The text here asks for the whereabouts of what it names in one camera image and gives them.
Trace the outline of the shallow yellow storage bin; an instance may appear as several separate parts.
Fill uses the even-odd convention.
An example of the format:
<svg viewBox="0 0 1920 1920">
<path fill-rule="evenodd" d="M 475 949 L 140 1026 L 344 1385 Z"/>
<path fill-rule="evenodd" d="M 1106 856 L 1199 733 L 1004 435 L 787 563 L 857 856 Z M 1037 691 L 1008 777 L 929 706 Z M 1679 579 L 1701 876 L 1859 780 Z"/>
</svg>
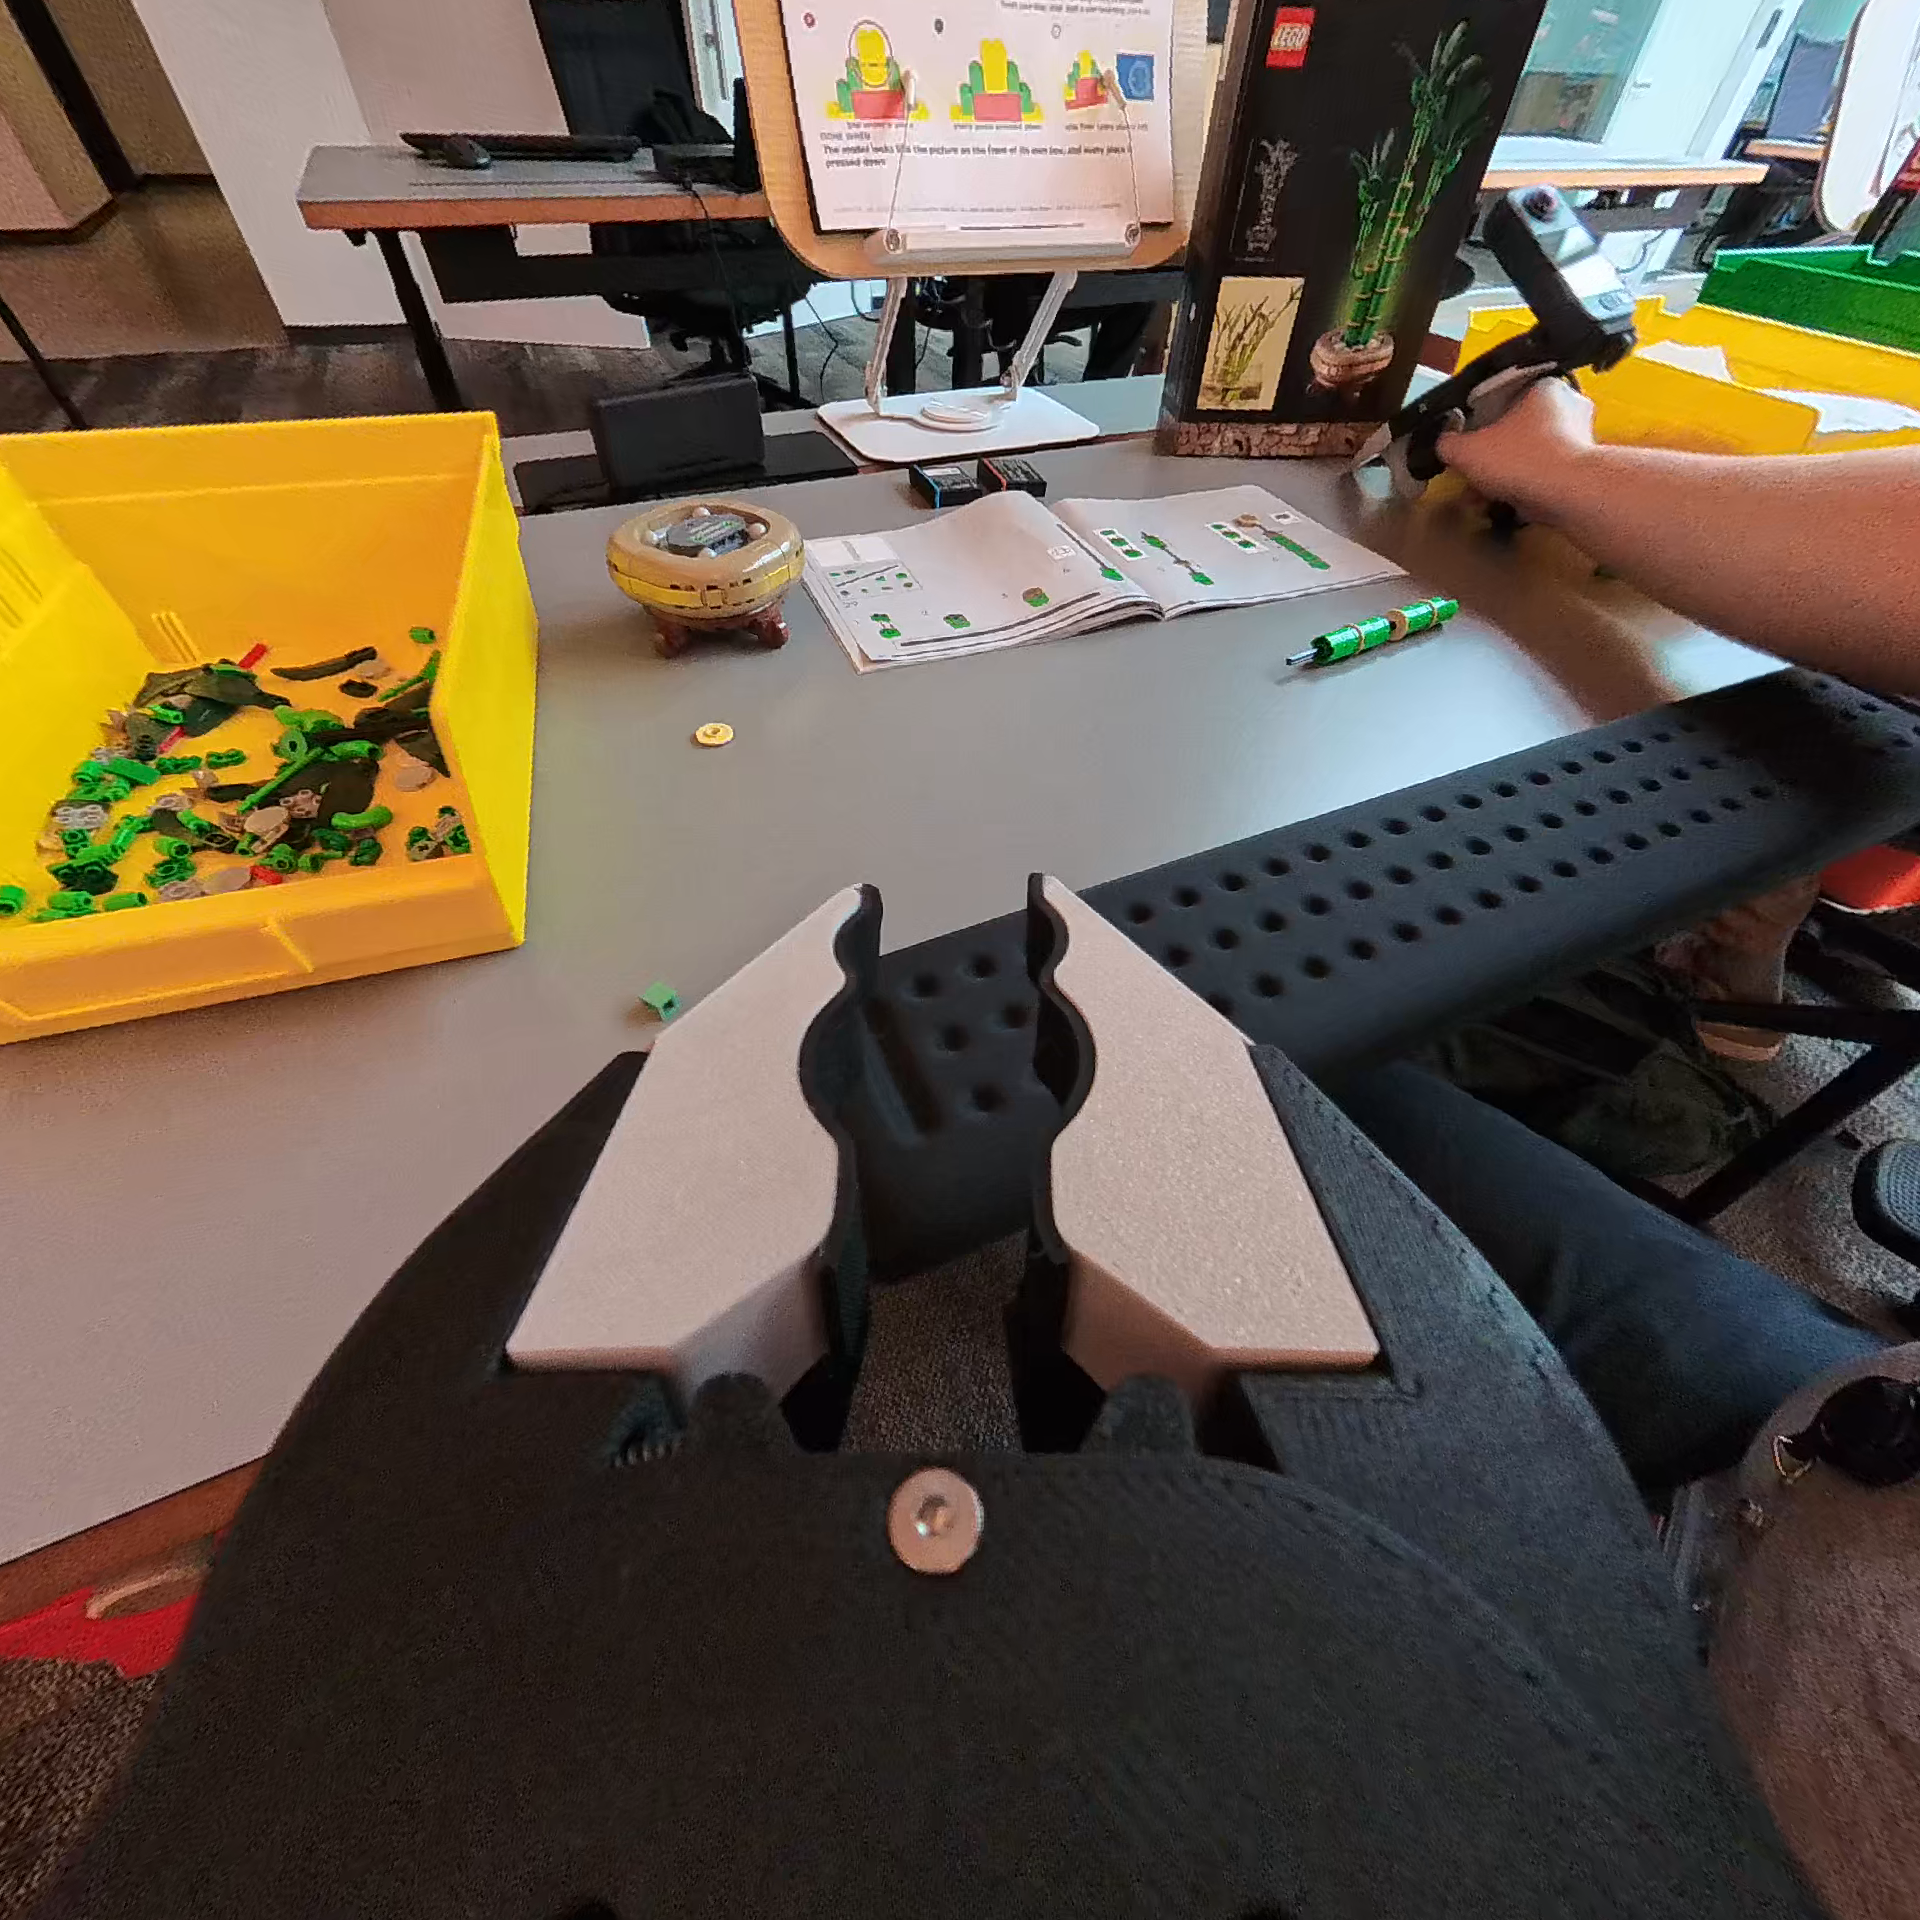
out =
<svg viewBox="0 0 1920 1920">
<path fill-rule="evenodd" d="M 1577 373 L 1592 397 L 1601 443 L 1698 450 L 1743 457 L 1786 457 L 1917 442 L 1917 356 L 1824 332 L 1753 320 L 1717 306 L 1672 312 L 1660 298 L 1636 304 L 1639 344 L 1609 373 Z M 1635 352 L 1656 344 L 1721 346 L 1737 363 L 1776 369 L 1797 387 L 1874 395 L 1859 411 L 1818 411 L 1666 365 Z"/>
</svg>

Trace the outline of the white instruction booklet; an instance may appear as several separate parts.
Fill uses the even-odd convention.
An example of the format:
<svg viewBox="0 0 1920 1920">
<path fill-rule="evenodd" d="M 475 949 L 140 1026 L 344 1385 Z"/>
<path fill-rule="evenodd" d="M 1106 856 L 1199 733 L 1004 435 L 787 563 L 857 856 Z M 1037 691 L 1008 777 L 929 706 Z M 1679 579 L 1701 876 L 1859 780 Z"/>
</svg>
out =
<svg viewBox="0 0 1920 1920">
<path fill-rule="evenodd" d="M 1259 488 L 1047 504 L 993 493 L 897 532 L 808 542 L 802 586 L 855 669 L 1263 608 L 1403 566 Z"/>
</svg>

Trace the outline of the black office chair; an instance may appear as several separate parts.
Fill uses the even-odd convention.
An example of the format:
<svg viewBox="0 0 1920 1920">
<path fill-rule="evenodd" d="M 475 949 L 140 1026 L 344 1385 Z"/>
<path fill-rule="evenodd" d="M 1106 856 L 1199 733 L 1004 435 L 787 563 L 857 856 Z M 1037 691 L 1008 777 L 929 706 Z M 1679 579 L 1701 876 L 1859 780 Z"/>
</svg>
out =
<svg viewBox="0 0 1920 1920">
<path fill-rule="evenodd" d="M 770 222 L 592 227 L 596 257 L 643 261 L 640 288 L 607 301 L 647 324 L 655 339 L 685 350 L 709 346 L 707 376 L 747 376 L 747 330 L 780 320 L 788 382 L 799 382 L 793 306 L 821 277 Z"/>
</svg>

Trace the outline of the person's right forearm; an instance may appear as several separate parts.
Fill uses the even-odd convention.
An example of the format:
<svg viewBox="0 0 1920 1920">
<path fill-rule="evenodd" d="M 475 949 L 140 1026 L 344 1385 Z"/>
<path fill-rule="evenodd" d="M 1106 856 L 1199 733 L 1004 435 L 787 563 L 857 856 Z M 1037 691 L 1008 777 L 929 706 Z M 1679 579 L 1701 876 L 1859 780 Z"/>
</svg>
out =
<svg viewBox="0 0 1920 1920">
<path fill-rule="evenodd" d="M 1585 449 L 1535 512 L 1729 641 L 1863 691 L 1917 694 L 1917 450 Z"/>
</svg>

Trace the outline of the black toy set box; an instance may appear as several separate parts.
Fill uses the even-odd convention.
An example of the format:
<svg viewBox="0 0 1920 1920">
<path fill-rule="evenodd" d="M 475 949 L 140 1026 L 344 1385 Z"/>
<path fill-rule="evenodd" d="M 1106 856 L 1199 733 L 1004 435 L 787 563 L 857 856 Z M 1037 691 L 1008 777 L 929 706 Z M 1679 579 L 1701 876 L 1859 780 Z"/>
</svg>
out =
<svg viewBox="0 0 1920 1920">
<path fill-rule="evenodd" d="M 1545 2 L 1237 2 L 1156 450 L 1354 457 L 1409 395 Z"/>
</svg>

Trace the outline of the black keyboard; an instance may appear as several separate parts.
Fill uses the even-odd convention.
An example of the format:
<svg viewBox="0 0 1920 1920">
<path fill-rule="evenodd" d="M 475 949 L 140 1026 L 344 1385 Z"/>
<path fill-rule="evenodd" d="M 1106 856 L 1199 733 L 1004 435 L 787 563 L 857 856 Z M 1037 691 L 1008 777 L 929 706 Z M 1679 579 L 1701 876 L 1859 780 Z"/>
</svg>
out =
<svg viewBox="0 0 1920 1920">
<path fill-rule="evenodd" d="M 444 134 L 479 138 L 491 152 L 493 162 L 639 162 L 644 154 L 649 154 L 647 145 L 636 134 L 401 133 L 401 141 L 412 154 L 440 162 L 435 156 L 435 141 Z"/>
</svg>

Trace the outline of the green toy bamboo stem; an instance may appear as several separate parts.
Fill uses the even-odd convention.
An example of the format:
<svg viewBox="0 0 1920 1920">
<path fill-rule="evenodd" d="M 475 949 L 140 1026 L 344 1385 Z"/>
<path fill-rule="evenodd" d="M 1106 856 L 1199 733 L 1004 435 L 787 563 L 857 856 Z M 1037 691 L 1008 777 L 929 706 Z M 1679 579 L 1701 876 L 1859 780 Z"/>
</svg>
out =
<svg viewBox="0 0 1920 1920">
<path fill-rule="evenodd" d="M 1407 637 L 1442 630 L 1458 612 L 1458 602 L 1444 595 L 1426 596 L 1383 616 L 1370 616 L 1314 636 L 1311 644 L 1284 658 L 1288 668 L 1319 669 L 1373 653 Z"/>
</svg>

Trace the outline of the printed instruction sheet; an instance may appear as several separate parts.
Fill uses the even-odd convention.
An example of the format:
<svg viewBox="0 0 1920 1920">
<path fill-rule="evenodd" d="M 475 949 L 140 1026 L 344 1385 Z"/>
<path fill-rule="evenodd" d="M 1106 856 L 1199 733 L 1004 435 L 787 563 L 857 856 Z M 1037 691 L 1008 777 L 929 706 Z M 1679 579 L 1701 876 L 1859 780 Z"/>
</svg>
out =
<svg viewBox="0 0 1920 1920">
<path fill-rule="evenodd" d="M 824 234 L 1172 222 L 1177 6 L 784 2 Z"/>
</svg>

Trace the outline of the green storage bin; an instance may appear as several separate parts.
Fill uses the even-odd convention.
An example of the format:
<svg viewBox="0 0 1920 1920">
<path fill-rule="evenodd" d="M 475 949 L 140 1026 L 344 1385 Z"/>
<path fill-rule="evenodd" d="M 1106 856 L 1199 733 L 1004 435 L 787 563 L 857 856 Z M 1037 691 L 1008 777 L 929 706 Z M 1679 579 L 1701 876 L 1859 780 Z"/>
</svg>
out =
<svg viewBox="0 0 1920 1920">
<path fill-rule="evenodd" d="M 1721 250 L 1698 304 L 1865 346 L 1917 352 L 1917 251 L 1868 248 Z"/>
</svg>

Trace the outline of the person's leg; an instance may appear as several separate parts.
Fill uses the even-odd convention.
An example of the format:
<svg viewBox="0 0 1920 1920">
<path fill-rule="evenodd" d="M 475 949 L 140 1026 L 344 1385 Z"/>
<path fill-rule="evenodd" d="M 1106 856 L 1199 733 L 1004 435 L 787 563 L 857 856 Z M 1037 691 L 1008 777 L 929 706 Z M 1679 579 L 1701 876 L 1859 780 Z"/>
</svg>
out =
<svg viewBox="0 0 1920 1920">
<path fill-rule="evenodd" d="M 1346 1074 L 1330 1094 L 1535 1317 L 1651 1504 L 1732 1469 L 1789 1401 L 1916 1376 L 1913 1345 L 1417 1066 Z"/>
</svg>

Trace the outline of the pile of toy pieces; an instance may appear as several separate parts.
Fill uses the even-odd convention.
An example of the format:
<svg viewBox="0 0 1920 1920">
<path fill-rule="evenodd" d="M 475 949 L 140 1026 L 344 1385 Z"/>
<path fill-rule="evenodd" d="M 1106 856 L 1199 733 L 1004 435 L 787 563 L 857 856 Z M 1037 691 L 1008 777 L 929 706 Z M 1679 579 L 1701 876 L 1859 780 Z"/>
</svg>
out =
<svg viewBox="0 0 1920 1920">
<path fill-rule="evenodd" d="M 4 864 L 7 923 L 72 923 L 474 851 L 433 716 L 442 636 L 152 673 Z"/>
</svg>

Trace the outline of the white paper bag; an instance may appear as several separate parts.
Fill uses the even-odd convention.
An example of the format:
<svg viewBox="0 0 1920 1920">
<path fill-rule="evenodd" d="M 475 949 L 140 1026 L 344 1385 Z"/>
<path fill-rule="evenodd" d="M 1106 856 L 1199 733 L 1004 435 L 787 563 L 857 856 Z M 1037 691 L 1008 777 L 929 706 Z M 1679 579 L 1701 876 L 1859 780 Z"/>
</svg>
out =
<svg viewBox="0 0 1920 1920">
<path fill-rule="evenodd" d="M 1635 358 L 1648 365 L 1666 365 L 1679 369 L 1684 373 L 1693 373 L 1698 377 L 1709 377 L 1721 384 L 1739 387 L 1749 394 L 1762 394 L 1768 397 L 1788 400 L 1810 405 L 1818 411 L 1859 411 L 1869 405 L 1880 405 L 1874 395 L 1837 392 L 1837 389 L 1813 389 L 1808 384 L 1784 384 L 1771 376 L 1779 373 L 1776 369 L 1768 369 L 1764 363 L 1737 363 L 1730 352 L 1717 344 L 1653 344 L 1644 346 L 1635 352 Z"/>
</svg>

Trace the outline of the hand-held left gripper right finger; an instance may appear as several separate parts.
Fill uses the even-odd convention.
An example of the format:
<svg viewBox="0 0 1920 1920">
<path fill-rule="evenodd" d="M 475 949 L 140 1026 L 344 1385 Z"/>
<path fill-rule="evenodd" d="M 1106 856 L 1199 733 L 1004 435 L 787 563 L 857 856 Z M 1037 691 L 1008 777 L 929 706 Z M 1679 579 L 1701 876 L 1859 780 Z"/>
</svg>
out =
<svg viewBox="0 0 1920 1920">
<path fill-rule="evenodd" d="M 1034 873 L 1019 1434 L 1077 1450 L 1138 1379 L 1203 1421 L 1247 1376 L 1360 1376 L 1381 1338 L 1237 1024 Z"/>
</svg>

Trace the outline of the tan toy pot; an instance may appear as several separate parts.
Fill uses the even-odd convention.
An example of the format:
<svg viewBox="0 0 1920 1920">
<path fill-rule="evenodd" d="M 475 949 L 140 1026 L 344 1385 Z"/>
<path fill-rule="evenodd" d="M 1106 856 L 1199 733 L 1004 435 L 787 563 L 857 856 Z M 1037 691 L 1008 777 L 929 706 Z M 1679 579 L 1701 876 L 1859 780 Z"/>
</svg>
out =
<svg viewBox="0 0 1920 1920">
<path fill-rule="evenodd" d="M 804 561 L 788 517 L 716 497 L 657 504 L 607 546 L 610 584 L 649 618 L 660 658 L 724 637 L 787 648 L 784 598 Z"/>
</svg>

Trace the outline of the black chair base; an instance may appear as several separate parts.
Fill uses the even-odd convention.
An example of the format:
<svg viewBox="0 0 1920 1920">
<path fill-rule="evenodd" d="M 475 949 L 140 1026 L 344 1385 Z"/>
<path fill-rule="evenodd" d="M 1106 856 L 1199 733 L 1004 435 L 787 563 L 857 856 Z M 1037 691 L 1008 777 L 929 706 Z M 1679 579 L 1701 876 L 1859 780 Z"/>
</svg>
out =
<svg viewBox="0 0 1920 1920">
<path fill-rule="evenodd" d="M 1917 834 L 1907 830 L 1653 949 L 1696 1037 L 1727 1064 L 1764 1066 L 1788 1040 L 1850 1049 L 1834 1080 L 1682 1196 L 1680 1218 L 1715 1224 L 1883 1092 L 1916 1082 L 1916 907 Z"/>
</svg>

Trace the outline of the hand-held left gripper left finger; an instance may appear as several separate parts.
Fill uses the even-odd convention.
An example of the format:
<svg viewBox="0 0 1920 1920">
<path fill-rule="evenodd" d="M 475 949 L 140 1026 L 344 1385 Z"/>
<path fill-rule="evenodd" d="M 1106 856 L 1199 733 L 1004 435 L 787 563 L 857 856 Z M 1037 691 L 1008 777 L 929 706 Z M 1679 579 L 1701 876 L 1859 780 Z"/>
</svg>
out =
<svg viewBox="0 0 1920 1920">
<path fill-rule="evenodd" d="M 545 1260 L 505 1358 L 639 1373 L 690 1409 L 761 1384 L 802 1450 L 835 1452 L 871 1324 L 847 1106 L 880 957 L 853 883 L 651 1045 Z"/>
</svg>

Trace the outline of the large yellow storage bin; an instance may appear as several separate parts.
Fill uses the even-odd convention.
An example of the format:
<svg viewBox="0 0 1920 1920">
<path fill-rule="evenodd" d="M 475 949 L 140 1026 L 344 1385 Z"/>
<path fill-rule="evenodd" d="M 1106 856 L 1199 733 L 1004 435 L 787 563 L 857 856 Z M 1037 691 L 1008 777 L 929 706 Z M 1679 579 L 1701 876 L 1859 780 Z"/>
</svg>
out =
<svg viewBox="0 0 1920 1920">
<path fill-rule="evenodd" d="M 523 941 L 538 611 L 491 417 L 4 438 L 2 868 L 105 714 L 157 669 L 442 636 L 433 716 L 472 853 L 7 923 L 4 1043 Z"/>
</svg>

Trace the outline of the black rectangular case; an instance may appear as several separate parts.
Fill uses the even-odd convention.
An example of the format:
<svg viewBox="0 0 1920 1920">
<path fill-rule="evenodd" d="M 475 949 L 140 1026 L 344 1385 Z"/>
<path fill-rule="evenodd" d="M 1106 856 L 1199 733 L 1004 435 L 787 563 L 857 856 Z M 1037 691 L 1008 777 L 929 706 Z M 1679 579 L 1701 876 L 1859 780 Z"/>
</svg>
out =
<svg viewBox="0 0 1920 1920">
<path fill-rule="evenodd" d="M 592 449 L 616 497 L 649 497 L 761 466 L 761 394 L 749 376 L 698 376 L 592 400 Z"/>
</svg>

